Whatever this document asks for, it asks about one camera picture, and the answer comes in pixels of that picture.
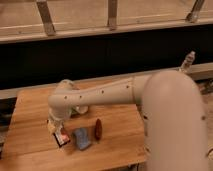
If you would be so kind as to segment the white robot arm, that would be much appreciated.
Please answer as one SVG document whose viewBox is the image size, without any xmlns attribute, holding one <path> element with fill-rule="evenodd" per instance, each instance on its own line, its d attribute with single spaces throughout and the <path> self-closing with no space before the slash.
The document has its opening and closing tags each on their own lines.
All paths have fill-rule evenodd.
<svg viewBox="0 0 213 171">
<path fill-rule="evenodd" d="M 136 104 L 146 123 L 147 171 L 210 171 L 207 121 L 200 90 L 175 70 L 74 90 L 63 80 L 49 96 L 50 118 L 62 122 L 74 106 Z"/>
</svg>

